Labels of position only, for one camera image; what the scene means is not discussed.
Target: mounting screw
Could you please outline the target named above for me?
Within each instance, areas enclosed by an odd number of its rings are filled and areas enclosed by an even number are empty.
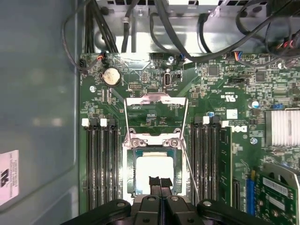
[[[132,140],[132,141],[131,141],[131,145],[132,145],[133,147],[136,147],[136,146],[139,145],[139,142],[138,142],[137,140]]]
[[[212,206],[211,202],[208,202],[208,201],[204,201],[203,205],[208,206],[208,207]]]
[[[171,145],[176,147],[178,145],[178,141],[177,140],[171,140]]]
[[[143,16],[143,11],[141,9],[139,10],[138,15]]]
[[[171,200],[176,202],[179,200],[179,197],[173,196],[173,197],[171,197]]]
[[[174,63],[175,62],[175,58],[173,56],[170,56],[168,58],[168,63]]]
[[[250,139],[250,143],[251,144],[257,144],[258,140],[255,137],[253,137],[253,138]]]
[[[95,86],[90,86],[90,92],[95,92],[96,91],[96,87]]]

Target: green circuit board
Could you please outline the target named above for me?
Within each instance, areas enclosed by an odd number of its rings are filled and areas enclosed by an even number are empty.
[[[89,65],[97,56],[83,54],[81,59],[83,64]],[[223,169],[220,175],[224,178],[223,183],[208,184],[211,185],[210,189],[199,190],[200,196],[217,200],[227,196],[225,202],[232,205],[233,188],[227,179],[234,178],[240,186],[238,208],[247,211],[246,179],[253,168],[271,162],[299,169],[299,147],[270,147],[264,139],[266,110],[274,106],[299,108],[298,63],[292,69],[286,69],[279,62],[267,68],[254,68],[239,64],[230,56],[205,63],[184,64],[177,57],[170,63],[170,56],[165,53],[108,53],[105,61],[99,61],[88,73],[80,74],[80,121],[90,121],[89,128],[80,128],[80,213],[109,200],[123,198],[124,184],[132,197],[139,194],[135,188],[135,163],[131,162],[138,152],[128,151],[127,164],[123,161],[122,144],[127,133],[124,99],[141,98],[153,92],[188,100],[184,139],[196,175],[201,168],[205,170],[203,165],[216,157],[213,154],[199,156],[198,149],[206,149],[208,154],[215,152],[217,155],[221,154],[217,149],[226,149],[222,158],[227,164],[217,159],[214,162],[216,166],[210,167],[212,174]],[[242,58],[252,63],[270,60],[268,55],[244,54]],[[121,80],[115,87],[108,87],[103,81],[103,73],[108,68],[115,68],[120,73]],[[165,74],[170,75],[167,83]],[[161,102],[130,105],[126,108],[128,125],[136,133],[173,133],[183,125],[185,107],[180,104],[164,105]],[[220,123],[204,128],[203,132],[198,126],[203,116],[210,116],[210,119],[218,117]],[[107,127],[101,128],[101,119],[106,119]],[[224,124],[231,128],[231,132],[224,131]],[[221,140],[221,130],[225,132],[226,142]],[[210,140],[210,144],[201,145],[200,141],[204,139]],[[186,181],[182,177],[182,152],[170,150],[169,155],[176,158],[173,191],[175,194],[186,193],[193,200],[195,195],[190,177],[186,177]],[[124,168],[128,174],[126,180],[123,176]]]
[[[266,174],[256,177],[256,215],[277,225],[298,224],[298,193],[282,182],[270,178]]]

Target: heatsink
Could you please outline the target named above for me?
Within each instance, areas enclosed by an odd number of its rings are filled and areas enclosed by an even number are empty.
[[[268,146],[300,146],[300,111],[267,111],[266,144]]]

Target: integrated circuit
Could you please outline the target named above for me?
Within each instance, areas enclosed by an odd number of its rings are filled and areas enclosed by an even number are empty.
[[[257,72],[255,74],[256,82],[265,82],[266,81],[266,73],[265,72]]]
[[[209,76],[219,76],[219,68],[215,65],[208,66],[208,75]]]

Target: ram slot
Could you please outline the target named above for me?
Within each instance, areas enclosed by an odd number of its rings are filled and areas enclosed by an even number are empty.
[[[199,197],[201,198],[201,189],[200,189],[200,174],[202,168],[200,167],[200,129],[199,126],[196,124],[191,124],[191,166],[192,172],[197,184]],[[195,190],[192,188],[192,201],[193,204],[197,204],[196,193]]]
[[[101,175],[101,135],[100,129],[97,130],[97,147],[95,149],[95,170],[96,170],[96,205],[102,204],[102,175]]]
[[[109,139],[110,139],[110,134],[109,134],[109,128],[103,128],[103,141],[102,141],[102,152],[103,152],[103,195],[104,195],[104,202],[107,203],[110,201],[110,195],[109,195],[109,188],[110,188],[110,178],[109,178],[109,152],[110,152],[110,147],[109,147]]]
[[[208,151],[208,128],[206,125],[201,125],[200,128],[200,166],[202,167],[202,198],[208,198],[208,165],[207,165],[207,151]]]
[[[219,142],[219,130],[220,125],[212,125],[210,128],[210,152],[208,165],[210,167],[210,199],[217,200],[218,197],[218,185],[217,185],[217,171],[218,171],[218,142]]]
[[[94,130],[87,130],[87,190],[88,190],[88,210],[92,210],[95,208],[95,189],[94,189],[94,138],[95,138],[95,131]]]
[[[110,143],[112,153],[112,199],[118,199],[118,130],[111,127],[112,142]]]

